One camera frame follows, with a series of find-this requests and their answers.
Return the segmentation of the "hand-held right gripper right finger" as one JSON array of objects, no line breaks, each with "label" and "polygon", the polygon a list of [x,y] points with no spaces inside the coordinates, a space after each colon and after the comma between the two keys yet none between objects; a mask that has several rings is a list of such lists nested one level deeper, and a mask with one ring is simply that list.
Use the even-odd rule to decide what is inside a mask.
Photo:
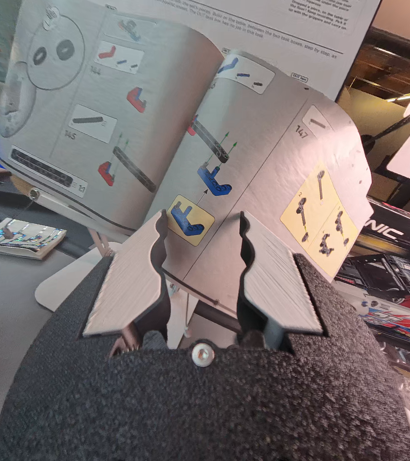
[{"label": "hand-held right gripper right finger", "polygon": [[266,348],[291,348],[289,333],[324,336],[324,322],[299,265],[281,239],[241,211],[237,319],[242,338],[256,335]]}]

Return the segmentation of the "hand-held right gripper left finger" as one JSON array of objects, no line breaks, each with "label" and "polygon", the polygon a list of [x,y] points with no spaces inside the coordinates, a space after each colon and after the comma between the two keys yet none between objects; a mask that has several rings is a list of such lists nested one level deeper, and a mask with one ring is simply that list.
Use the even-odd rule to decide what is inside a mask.
[{"label": "hand-held right gripper left finger", "polygon": [[88,316],[83,336],[121,333],[134,324],[140,333],[161,330],[171,315],[162,265],[168,234],[166,210],[160,210],[115,253]]}]

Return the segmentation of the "white book stand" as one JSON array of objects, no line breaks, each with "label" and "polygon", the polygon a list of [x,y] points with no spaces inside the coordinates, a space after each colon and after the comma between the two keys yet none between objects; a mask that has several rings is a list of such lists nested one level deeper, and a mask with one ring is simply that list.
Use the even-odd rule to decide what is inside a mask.
[{"label": "white book stand", "polygon": [[[37,199],[39,205],[57,212],[62,217],[82,217],[84,224],[90,224],[87,230],[92,237],[93,245],[88,248],[84,247],[87,250],[85,254],[76,257],[74,262],[41,282],[35,291],[37,302],[54,312],[101,260],[104,250],[118,251],[127,236],[110,231],[110,237],[115,237],[116,241],[109,242],[107,232],[98,233],[102,227],[90,218],[22,179],[14,176],[12,181],[20,192],[27,192],[30,198]],[[177,349],[184,337],[190,337],[189,323],[194,314],[205,318],[209,323],[215,324],[216,327],[232,331],[235,334],[241,333],[236,314],[231,309],[224,307],[218,300],[213,300],[196,291],[168,272],[165,272],[165,277],[172,303],[172,314],[167,324],[169,348]]]}]

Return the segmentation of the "toy instruction book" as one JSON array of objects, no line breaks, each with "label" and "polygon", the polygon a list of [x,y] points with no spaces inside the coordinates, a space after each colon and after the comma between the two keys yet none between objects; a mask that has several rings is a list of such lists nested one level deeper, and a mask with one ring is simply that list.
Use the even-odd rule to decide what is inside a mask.
[{"label": "toy instruction book", "polygon": [[222,307],[241,211],[331,282],[372,214],[357,127],[261,52],[140,5],[23,1],[0,98],[0,163],[111,238],[167,214],[164,272]]}]

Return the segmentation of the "holographic sticker sheet stack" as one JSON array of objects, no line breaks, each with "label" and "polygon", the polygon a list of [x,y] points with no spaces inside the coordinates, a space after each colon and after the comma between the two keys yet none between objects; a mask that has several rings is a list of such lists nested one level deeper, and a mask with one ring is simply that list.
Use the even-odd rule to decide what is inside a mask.
[{"label": "holographic sticker sheet stack", "polygon": [[66,234],[64,229],[6,218],[0,222],[0,254],[40,261]]}]

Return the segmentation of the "toy set box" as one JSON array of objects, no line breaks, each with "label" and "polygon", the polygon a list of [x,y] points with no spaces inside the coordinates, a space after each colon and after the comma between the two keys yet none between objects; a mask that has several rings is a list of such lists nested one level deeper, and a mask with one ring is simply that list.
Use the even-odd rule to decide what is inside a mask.
[{"label": "toy set box", "polygon": [[335,276],[366,324],[410,344],[410,213],[368,197],[373,214]]}]

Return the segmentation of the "white printed instruction board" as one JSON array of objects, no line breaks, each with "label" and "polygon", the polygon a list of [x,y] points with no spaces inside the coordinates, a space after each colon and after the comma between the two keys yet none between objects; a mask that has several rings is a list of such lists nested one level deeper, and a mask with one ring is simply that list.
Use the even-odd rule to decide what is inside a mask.
[{"label": "white printed instruction board", "polygon": [[219,49],[246,51],[337,101],[381,1],[22,1],[19,11],[56,6],[80,19],[95,5],[188,26]]}]

